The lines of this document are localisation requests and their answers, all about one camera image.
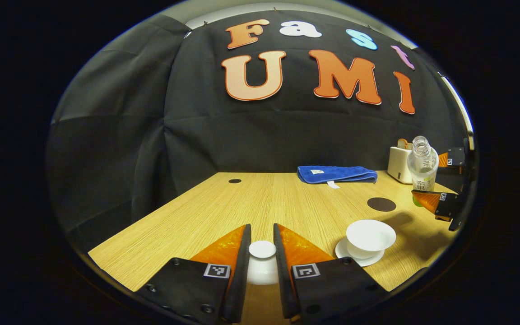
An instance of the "white teacup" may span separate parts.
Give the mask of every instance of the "white teacup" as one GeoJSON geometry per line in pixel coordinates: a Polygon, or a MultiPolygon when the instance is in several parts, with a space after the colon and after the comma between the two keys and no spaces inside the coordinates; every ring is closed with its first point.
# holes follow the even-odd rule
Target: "white teacup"
{"type": "Polygon", "coordinates": [[[253,242],[248,250],[248,282],[258,285],[278,283],[276,246],[269,241],[257,241],[253,242]]]}
{"type": "Polygon", "coordinates": [[[378,220],[358,220],[346,230],[348,253],[355,259],[369,259],[396,241],[391,226],[378,220]]]}

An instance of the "black fabric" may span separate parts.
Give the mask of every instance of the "black fabric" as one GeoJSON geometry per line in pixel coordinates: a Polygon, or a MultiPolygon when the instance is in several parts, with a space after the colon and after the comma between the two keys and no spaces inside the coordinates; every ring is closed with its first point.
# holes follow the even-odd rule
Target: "black fabric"
{"type": "Polygon", "coordinates": [[[190,29],[157,14],[105,46],[76,75],[51,121],[47,177],[64,230],[90,248],[176,197],[163,103],[190,29]]]}
{"type": "Polygon", "coordinates": [[[294,172],[299,165],[388,167],[390,146],[398,138],[424,135],[437,152],[462,146],[464,126],[451,96],[442,94],[436,69],[417,53],[381,33],[323,14],[289,10],[254,12],[198,27],[181,44],[172,67],[165,99],[165,138],[171,173],[178,194],[220,171],[294,172]],[[258,41],[227,49],[228,27],[267,19],[258,41]],[[322,37],[282,35],[285,21],[313,24],[322,37]],[[351,41],[346,29],[373,38],[377,50],[351,41]],[[398,45],[416,70],[408,68],[391,45],[398,45]],[[318,66],[312,49],[328,50],[350,67],[355,57],[375,64],[381,105],[370,105],[342,94],[318,98],[318,66]],[[278,93],[260,101],[238,101],[225,89],[224,59],[250,55],[247,82],[265,82],[263,60],[270,50],[282,59],[283,84],[278,93]],[[400,87],[393,72],[411,79],[416,113],[399,109],[400,87]]]}

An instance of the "orange letter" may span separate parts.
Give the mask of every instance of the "orange letter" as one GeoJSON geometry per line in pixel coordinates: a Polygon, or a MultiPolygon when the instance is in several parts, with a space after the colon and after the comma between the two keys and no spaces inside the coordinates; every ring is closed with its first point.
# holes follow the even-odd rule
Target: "orange letter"
{"type": "Polygon", "coordinates": [[[266,82],[262,86],[248,86],[246,82],[246,63],[250,56],[237,56],[222,61],[226,68],[226,91],[240,101],[257,101],[276,94],[282,86],[282,58],[284,51],[262,52],[259,58],[266,61],[266,82]]]}
{"type": "Polygon", "coordinates": [[[380,105],[381,99],[376,90],[373,62],[363,58],[354,58],[353,63],[347,70],[344,64],[332,52],[311,50],[309,54],[318,63],[320,84],[314,89],[316,96],[326,98],[338,97],[339,92],[334,88],[334,83],[332,82],[332,78],[334,78],[346,98],[353,96],[357,84],[360,83],[357,99],[361,102],[380,105]]]}
{"type": "Polygon", "coordinates": [[[412,115],[414,114],[414,106],[413,96],[410,93],[410,79],[400,72],[395,71],[394,74],[400,86],[400,110],[412,115]]]}
{"type": "Polygon", "coordinates": [[[226,29],[227,32],[230,32],[230,36],[232,37],[232,42],[228,44],[227,47],[229,49],[235,49],[240,46],[254,43],[258,40],[258,37],[250,37],[250,34],[262,34],[262,26],[260,25],[268,24],[270,24],[268,20],[259,19],[250,21],[249,23],[232,26],[229,29],[226,29]]]}

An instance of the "folded blue towel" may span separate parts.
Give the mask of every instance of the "folded blue towel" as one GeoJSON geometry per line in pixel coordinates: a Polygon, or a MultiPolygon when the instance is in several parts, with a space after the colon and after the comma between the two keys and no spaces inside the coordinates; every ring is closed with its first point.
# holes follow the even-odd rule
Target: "folded blue towel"
{"type": "Polygon", "coordinates": [[[362,181],[376,183],[375,171],[364,167],[299,166],[298,178],[304,183],[318,184],[327,181],[362,181]]]}

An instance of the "towel tag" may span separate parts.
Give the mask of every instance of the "towel tag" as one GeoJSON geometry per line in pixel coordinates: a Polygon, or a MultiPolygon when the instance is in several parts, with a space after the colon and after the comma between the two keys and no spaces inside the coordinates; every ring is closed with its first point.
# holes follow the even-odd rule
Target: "towel tag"
{"type": "Polygon", "coordinates": [[[340,186],[336,185],[334,181],[327,181],[328,186],[332,187],[333,189],[340,189],[340,186]]]}

